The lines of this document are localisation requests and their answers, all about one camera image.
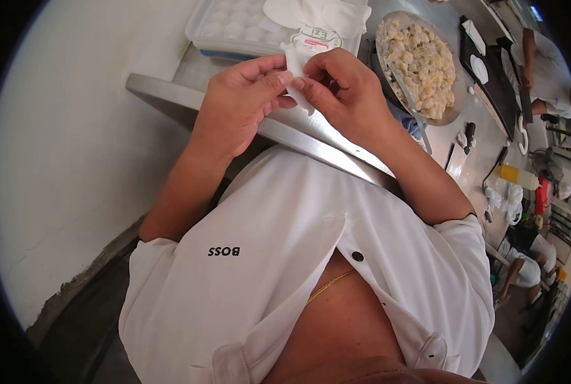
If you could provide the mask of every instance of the hand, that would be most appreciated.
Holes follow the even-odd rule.
[[[526,66],[525,70],[522,71],[522,74],[522,85],[529,93],[531,93],[531,90],[533,89],[533,67]]]
[[[249,147],[264,116],[296,106],[289,96],[280,96],[292,78],[283,54],[245,61],[213,76],[186,152],[227,166]]]
[[[303,71],[309,78],[294,79],[292,86],[354,144],[373,153],[380,139],[399,127],[375,73],[348,51],[337,48],[315,55]]]

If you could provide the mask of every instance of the countertop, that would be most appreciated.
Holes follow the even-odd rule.
[[[368,32],[362,37],[358,51],[358,58],[363,62],[366,63],[368,51],[366,40],[374,36],[383,16],[393,11],[413,12],[429,20],[442,30],[447,42],[458,53],[460,15],[450,3],[428,0],[369,0],[368,5],[373,11],[366,22]],[[131,74],[127,88],[166,113],[172,110],[173,105],[199,109],[208,80],[231,65],[231,61],[205,57],[193,45],[190,45],[171,83]],[[467,87],[473,86],[472,78],[467,73],[465,75]],[[445,167],[456,134],[469,122],[474,122],[477,127],[475,131],[477,145],[471,149],[467,157],[459,177],[459,185],[474,206],[484,227],[486,241],[497,248],[507,230],[507,222],[504,218],[505,214],[499,211],[493,212],[494,222],[492,224],[483,219],[487,200],[481,184],[484,177],[491,171],[507,137],[481,100],[477,96],[467,94],[466,106],[453,123],[444,127],[428,126],[428,140],[433,149],[433,159]],[[258,132],[276,142],[384,188],[394,185],[394,179],[390,180],[390,176],[393,175],[386,165],[363,148],[347,141],[317,111],[312,116],[307,116],[298,108],[275,111],[269,115],[269,119],[263,120]],[[521,141],[521,135],[518,133],[509,148],[506,163],[523,168],[526,156],[521,155],[518,150],[519,141]],[[508,184],[495,174],[490,175],[486,183],[498,193],[505,195]]]

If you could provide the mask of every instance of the white plastic bag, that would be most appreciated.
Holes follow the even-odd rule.
[[[565,200],[569,196],[571,196],[571,186],[561,181],[558,184],[558,199]]]
[[[505,199],[505,204],[503,204],[501,207],[501,210],[506,212],[507,222],[511,226],[518,224],[522,218],[522,197],[522,187],[511,182],[509,188],[507,189],[507,198]]]
[[[503,199],[494,189],[490,187],[484,188],[484,195],[488,198],[488,204],[490,205],[491,211],[496,210],[501,206]]]

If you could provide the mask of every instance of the cutting board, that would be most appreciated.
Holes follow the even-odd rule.
[[[461,23],[466,20],[467,18],[463,16]],[[476,84],[484,91],[486,96],[488,96],[488,100],[497,112],[508,138],[513,141],[516,121],[520,114],[520,108],[516,102],[516,92],[514,92],[512,84],[507,79],[501,62],[494,56],[492,47],[486,50],[486,56],[482,56],[462,25],[459,27],[459,30],[461,32],[461,64],[471,77],[473,77]],[[488,71],[488,82],[486,84],[482,84],[475,76],[474,70],[471,67],[471,55],[479,57],[484,61],[486,70]]]

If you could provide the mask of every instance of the forearm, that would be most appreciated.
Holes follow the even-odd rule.
[[[462,220],[473,212],[457,183],[396,120],[378,140],[377,156],[394,173],[405,199],[428,225]]]
[[[534,116],[548,113],[546,102],[540,99],[535,99],[535,101],[531,103],[531,113]]]
[[[140,227],[143,242],[180,241],[206,214],[228,165],[229,161],[212,160],[188,146]]]
[[[525,28],[522,33],[522,50],[525,53],[525,67],[533,69],[537,45],[535,44],[535,35],[531,29]]]
[[[523,259],[516,259],[513,261],[512,265],[510,265],[510,269],[507,272],[507,276],[505,277],[505,284],[503,285],[503,289],[501,290],[501,294],[504,296],[507,294],[507,289],[510,285],[516,281],[516,277],[518,276],[518,272],[522,266],[525,265]]]

